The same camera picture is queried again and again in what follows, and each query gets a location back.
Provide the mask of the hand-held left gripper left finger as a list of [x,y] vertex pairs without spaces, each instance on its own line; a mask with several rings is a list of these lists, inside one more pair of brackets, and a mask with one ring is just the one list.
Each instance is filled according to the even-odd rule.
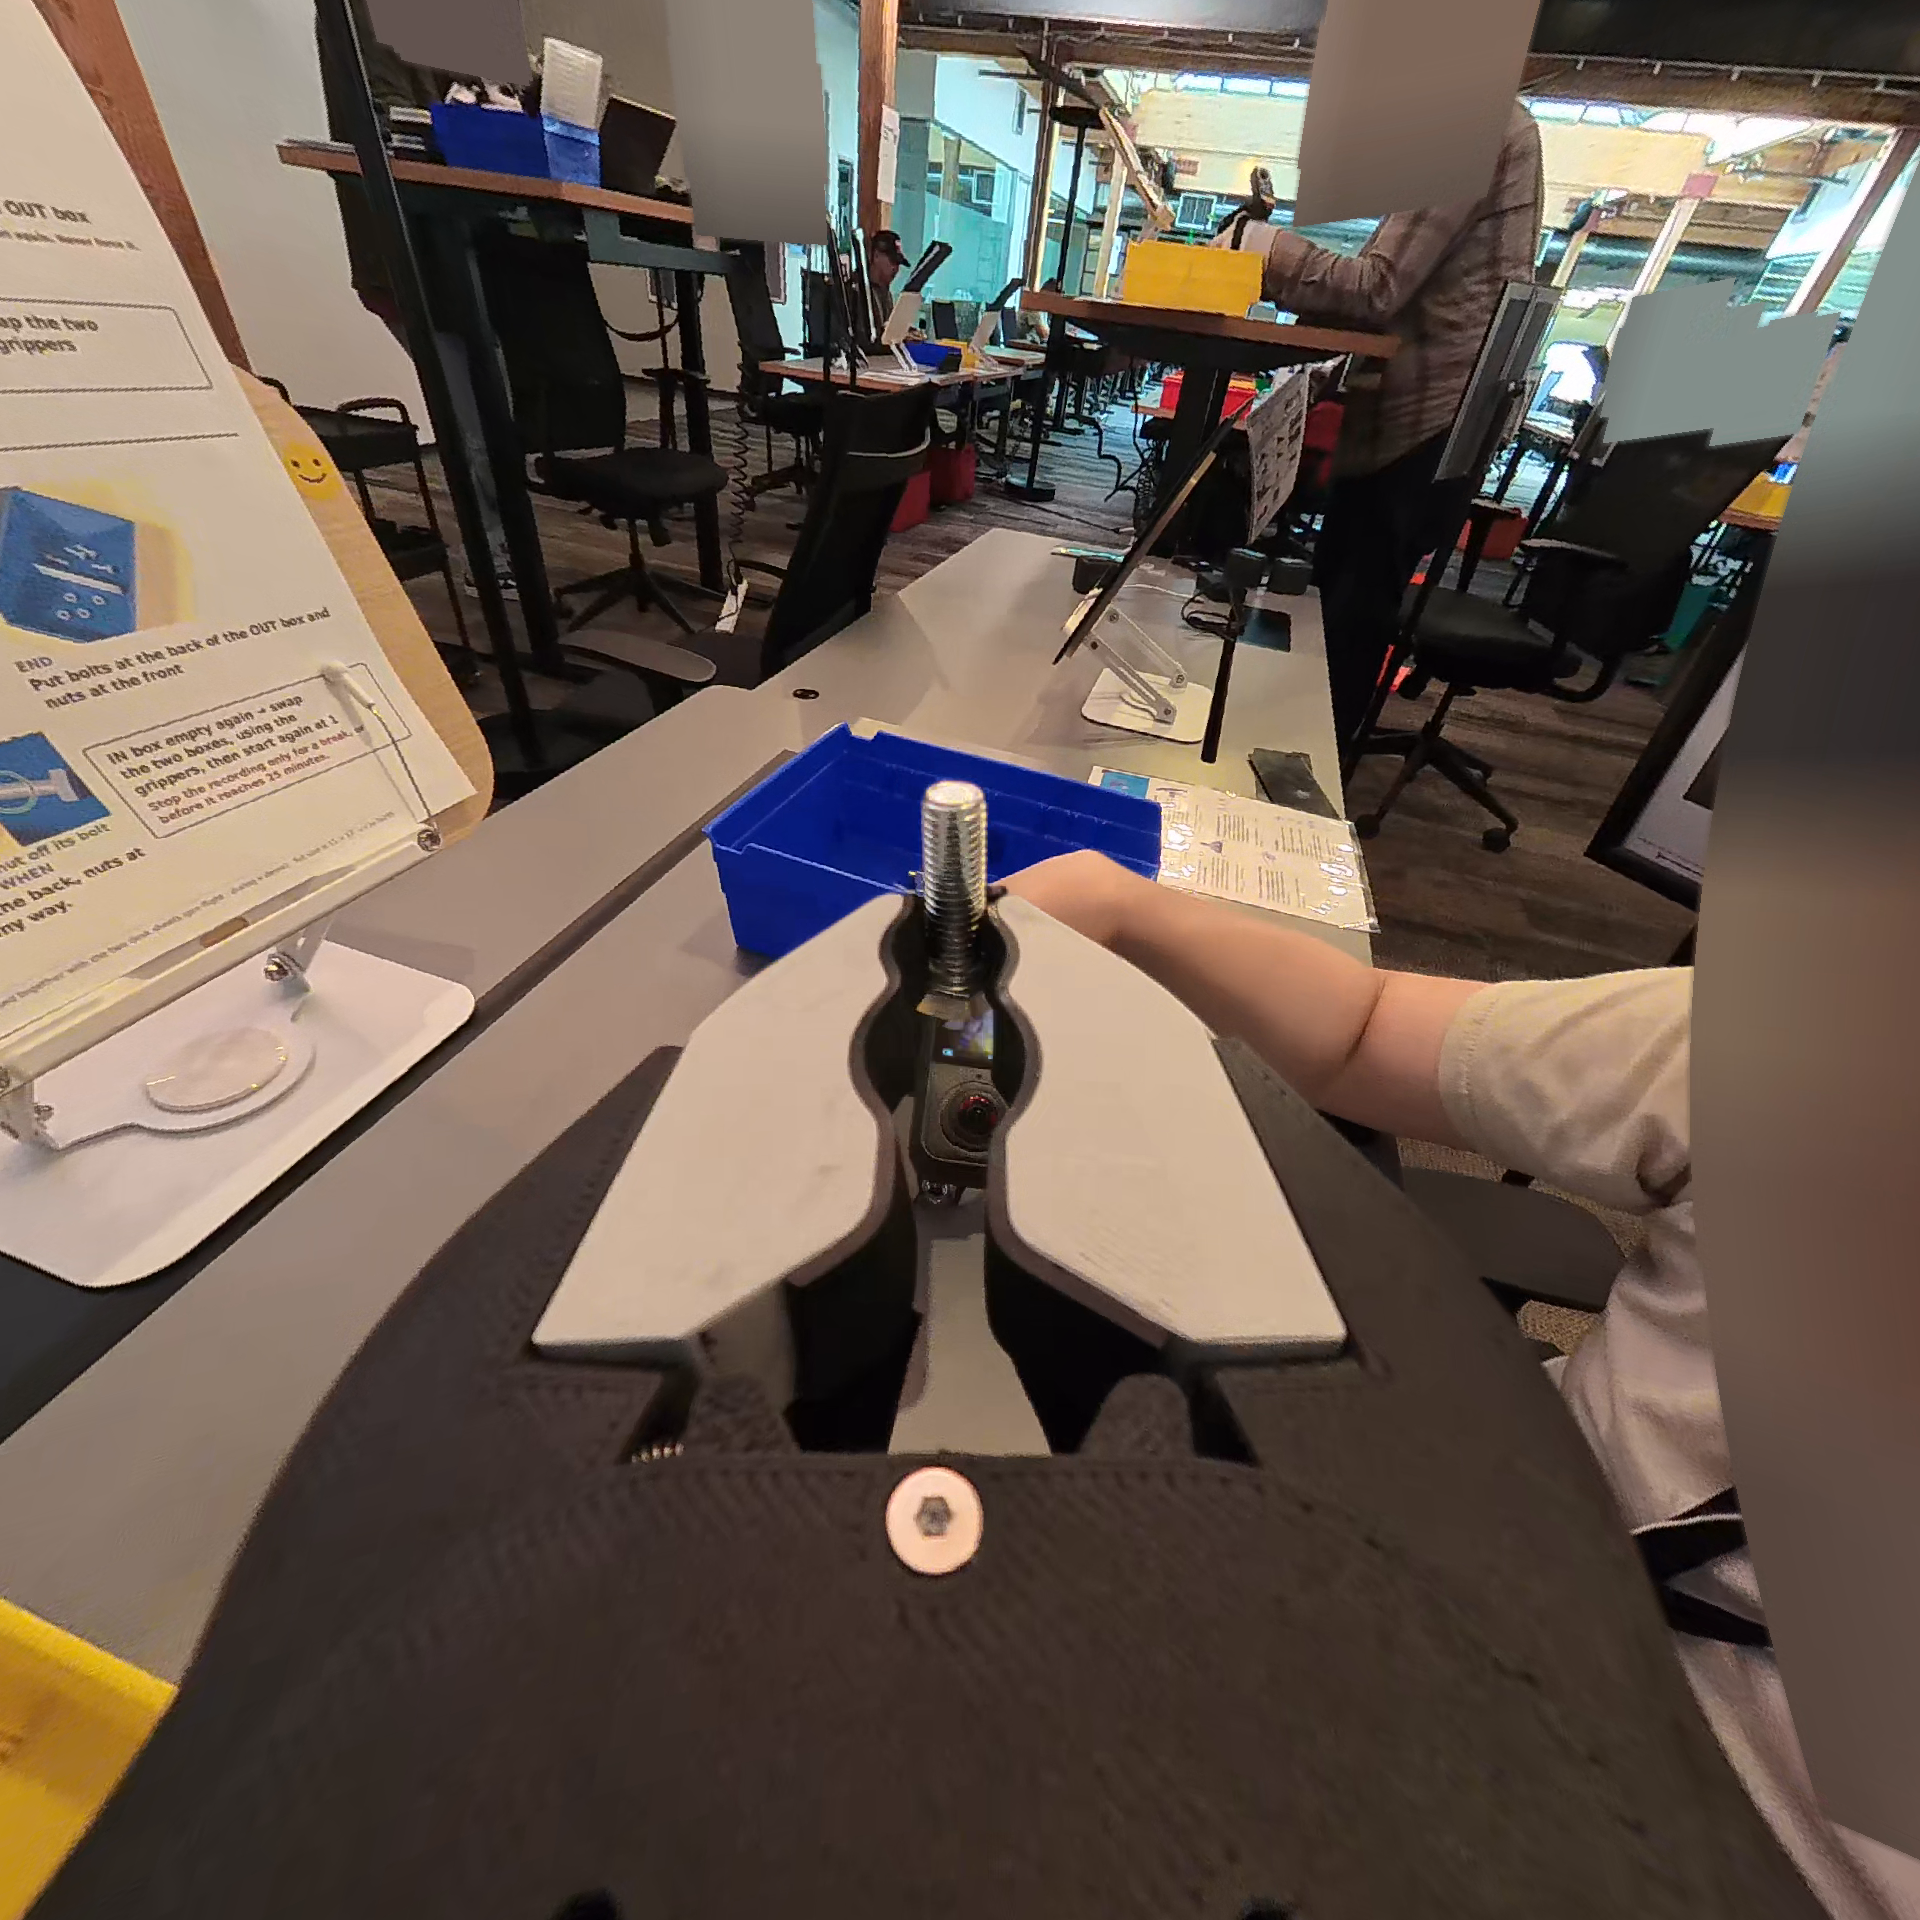
[[543,1358],[756,1379],[795,1419],[890,1419],[918,1340],[914,1203],[866,1036],[910,920],[886,896],[687,1041],[540,1313]]

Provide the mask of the silver hex bolt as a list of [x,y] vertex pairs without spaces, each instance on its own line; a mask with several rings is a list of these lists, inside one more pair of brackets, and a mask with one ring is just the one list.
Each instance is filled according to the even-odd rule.
[[983,787],[942,778],[923,794],[921,1013],[960,1024],[986,1007],[1004,966],[986,877],[989,815]]

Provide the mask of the blue plastic bin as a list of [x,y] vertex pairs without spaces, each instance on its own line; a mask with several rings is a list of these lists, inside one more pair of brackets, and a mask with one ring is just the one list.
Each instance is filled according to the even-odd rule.
[[923,867],[923,794],[936,781],[983,790],[989,881],[1064,853],[1104,853],[1159,876],[1161,810],[1141,776],[1101,787],[837,725],[709,825],[737,948],[773,961],[863,904],[910,894]]

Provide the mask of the yellow plastic bin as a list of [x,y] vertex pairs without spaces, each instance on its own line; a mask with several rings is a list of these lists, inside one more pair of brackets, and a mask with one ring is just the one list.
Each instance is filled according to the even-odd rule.
[[176,1688],[4,1604],[4,1915],[21,1917],[77,1850]]

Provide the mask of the person's right hand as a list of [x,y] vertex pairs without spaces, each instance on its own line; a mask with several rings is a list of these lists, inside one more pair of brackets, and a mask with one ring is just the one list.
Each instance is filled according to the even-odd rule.
[[1141,965],[1179,917],[1188,899],[1098,853],[1069,853],[1021,870],[1000,887],[1071,927],[1118,958]]

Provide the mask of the black flat pad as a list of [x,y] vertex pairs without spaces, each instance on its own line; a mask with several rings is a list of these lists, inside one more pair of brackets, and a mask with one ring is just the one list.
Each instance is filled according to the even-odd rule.
[[1347,820],[1344,807],[1336,804],[1314,776],[1311,755],[1300,752],[1254,749],[1246,759],[1263,802],[1314,820]]

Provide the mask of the white stand base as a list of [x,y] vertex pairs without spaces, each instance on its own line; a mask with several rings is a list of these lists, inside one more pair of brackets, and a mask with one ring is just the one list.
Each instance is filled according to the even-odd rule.
[[464,984],[309,944],[227,972],[37,1083],[4,1141],[4,1253],[105,1292],[158,1275],[451,1041]]

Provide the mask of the clear acrylic board stand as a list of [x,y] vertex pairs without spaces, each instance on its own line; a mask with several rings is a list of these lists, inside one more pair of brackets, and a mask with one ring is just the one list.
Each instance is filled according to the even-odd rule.
[[1213,687],[1194,684],[1184,663],[1149,634],[1123,606],[1093,617],[1097,594],[1073,610],[1073,638],[1101,657],[1101,673],[1080,706],[1080,717],[1112,734],[1161,738],[1174,747],[1205,744]]

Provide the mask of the black tilted board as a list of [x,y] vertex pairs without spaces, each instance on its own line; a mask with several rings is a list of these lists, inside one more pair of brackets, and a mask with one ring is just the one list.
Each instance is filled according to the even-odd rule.
[[1158,545],[1161,545],[1179,526],[1188,513],[1188,499],[1203,488],[1205,478],[1220,463],[1220,454],[1244,432],[1255,402],[1258,397],[1244,399],[1244,403],[1225,413],[1213,428],[1193,463],[1177,478],[1164,478],[1151,520],[1137,534],[1122,558],[1079,558],[1073,564],[1076,605],[1064,625],[1055,664],[1066,663],[1080,645],[1090,645],[1090,639],[1098,638],[1101,625],[1117,611],[1122,592],[1128,586],[1140,565],[1154,555]]

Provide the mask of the red plastic bin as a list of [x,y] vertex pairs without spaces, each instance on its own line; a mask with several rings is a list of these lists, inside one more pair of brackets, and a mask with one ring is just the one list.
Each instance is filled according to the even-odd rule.
[[965,506],[976,490],[976,447],[972,437],[933,438],[918,450],[918,465],[909,474],[899,508],[890,518],[890,535],[910,534],[923,526],[933,509]]

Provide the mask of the black framed marker sign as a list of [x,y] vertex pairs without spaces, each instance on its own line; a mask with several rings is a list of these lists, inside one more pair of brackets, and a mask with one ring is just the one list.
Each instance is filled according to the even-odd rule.
[[1692,650],[1665,715],[1589,843],[1589,859],[1699,910],[1717,794],[1717,754],[1761,596],[1746,594]]

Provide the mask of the black rolling cart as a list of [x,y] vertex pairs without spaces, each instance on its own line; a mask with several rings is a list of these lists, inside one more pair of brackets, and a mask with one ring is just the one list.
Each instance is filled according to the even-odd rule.
[[[340,405],[297,405],[326,454],[359,494],[361,513],[401,584],[440,582],[451,601],[460,588],[451,555],[432,497],[421,428],[401,399],[351,399]],[[416,515],[411,520],[383,513],[374,484],[411,482]]]

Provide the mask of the instruction sheet board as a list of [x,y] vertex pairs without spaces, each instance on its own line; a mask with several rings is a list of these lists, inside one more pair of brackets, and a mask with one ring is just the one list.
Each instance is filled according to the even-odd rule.
[[482,804],[37,5],[5,5],[5,1093]]

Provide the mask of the yellow storage bin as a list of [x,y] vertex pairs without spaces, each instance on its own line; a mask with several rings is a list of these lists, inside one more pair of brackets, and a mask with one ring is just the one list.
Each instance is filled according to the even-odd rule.
[[1127,252],[1117,300],[1244,319],[1263,300],[1263,257],[1141,238]]

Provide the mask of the blue storage bin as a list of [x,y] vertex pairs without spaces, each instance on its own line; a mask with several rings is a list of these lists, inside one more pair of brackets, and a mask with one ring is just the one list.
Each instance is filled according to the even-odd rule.
[[596,129],[475,102],[437,102],[428,116],[446,167],[565,185],[605,181]]

